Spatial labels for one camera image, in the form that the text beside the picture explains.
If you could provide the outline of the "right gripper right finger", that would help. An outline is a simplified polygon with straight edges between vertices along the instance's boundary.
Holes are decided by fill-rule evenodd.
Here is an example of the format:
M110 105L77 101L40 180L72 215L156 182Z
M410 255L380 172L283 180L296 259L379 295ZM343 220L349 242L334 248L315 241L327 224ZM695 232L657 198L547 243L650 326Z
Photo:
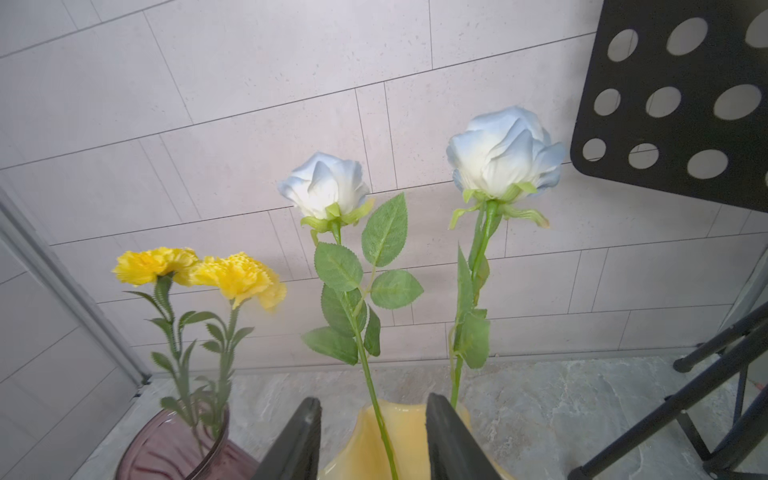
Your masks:
M443 395L429 394L426 431L432 480L502 479Z

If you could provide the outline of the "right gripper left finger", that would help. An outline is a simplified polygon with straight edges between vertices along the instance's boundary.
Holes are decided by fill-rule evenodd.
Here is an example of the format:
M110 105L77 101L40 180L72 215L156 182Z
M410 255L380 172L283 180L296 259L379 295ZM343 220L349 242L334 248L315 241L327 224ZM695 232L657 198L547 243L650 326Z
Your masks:
M305 398L261 461L252 480L315 480L321 443L320 400Z

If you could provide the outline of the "yellow carnation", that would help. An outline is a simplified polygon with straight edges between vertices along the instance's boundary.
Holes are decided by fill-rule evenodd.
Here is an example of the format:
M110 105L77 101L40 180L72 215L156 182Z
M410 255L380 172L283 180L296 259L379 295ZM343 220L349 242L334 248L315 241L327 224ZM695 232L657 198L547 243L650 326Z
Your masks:
M191 249L159 247L152 250L126 251L117 258L112 273L122 283L138 287L152 284L151 294L130 291L147 300L158 312L150 322L165 335L169 355L159 352L151 354L152 361L173 379L178 397L164 397L161 406L177 413L190 428L198 426L199 418L190 391L189 367L183 360L181 328L176 322L169 293L177 273L182 273L198 260Z
M201 421L214 435L219 435L232 390L235 350L253 331L251 327L237 326L240 308L255 299L264 310L273 311L285 300L287 288L274 270L243 252L225 258L209 256L177 274L175 281L184 286L215 287L230 306L226 321L215 314L208 316L206 329L212 338L202 344L219 357L219 366L217 379L203 379L206 389L199 398L206 407Z

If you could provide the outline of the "white rose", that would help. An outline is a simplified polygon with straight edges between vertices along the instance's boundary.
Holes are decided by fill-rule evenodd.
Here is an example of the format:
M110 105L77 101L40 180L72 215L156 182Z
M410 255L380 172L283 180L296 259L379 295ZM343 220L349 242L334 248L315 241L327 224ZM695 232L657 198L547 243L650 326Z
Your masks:
M468 213L477 214L470 251L458 253L457 309L449 335L450 404L456 407L463 369L483 367L490 355L490 321L479 307L490 276L490 240L504 220L550 225L539 211L516 204L559 183L566 149L551 140L536 114L509 107L473 118L464 132L451 137L446 154L467 205L453 212L450 227Z
M361 366L388 463L385 476L396 479L395 451L369 359L381 353L376 311L408 306L423 292L412 274L389 267L408 236L405 196L376 207L361 164L321 152L294 169L278 190L310 229L314 269L323 282L321 309L327 324L303 334L302 340L321 355Z

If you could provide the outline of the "yellow glass vase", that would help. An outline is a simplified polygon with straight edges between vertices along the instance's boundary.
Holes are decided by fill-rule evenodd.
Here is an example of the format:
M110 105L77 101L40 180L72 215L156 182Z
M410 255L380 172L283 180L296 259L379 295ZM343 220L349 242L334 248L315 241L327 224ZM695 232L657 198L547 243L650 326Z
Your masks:
M428 479L430 460L425 404L398 404L381 400L380 410L390 436L400 479ZM357 416L344 448L318 472L320 479L389 479L390 465L374 409L367 406Z

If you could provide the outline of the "purple glass vase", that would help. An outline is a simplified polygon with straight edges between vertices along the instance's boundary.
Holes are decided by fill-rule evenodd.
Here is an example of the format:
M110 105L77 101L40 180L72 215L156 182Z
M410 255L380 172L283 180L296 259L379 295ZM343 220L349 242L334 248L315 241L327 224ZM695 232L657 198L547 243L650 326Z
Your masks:
M260 462L229 439L229 417L220 435L193 432L174 412L161 410L131 441L114 478L250 479Z

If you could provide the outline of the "black music stand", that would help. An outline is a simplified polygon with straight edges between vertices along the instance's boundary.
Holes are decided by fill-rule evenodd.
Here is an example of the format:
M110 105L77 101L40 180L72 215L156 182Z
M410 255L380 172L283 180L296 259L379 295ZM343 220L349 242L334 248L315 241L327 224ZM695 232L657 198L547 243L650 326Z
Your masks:
M767 208L767 49L763 1L607 1L571 143L582 174L727 204ZM709 366L628 432L571 472L592 479L677 423L713 479L740 479L767 434L767 396L737 403L708 449L688 410L730 379L744 383L767 350L760 306L675 361Z

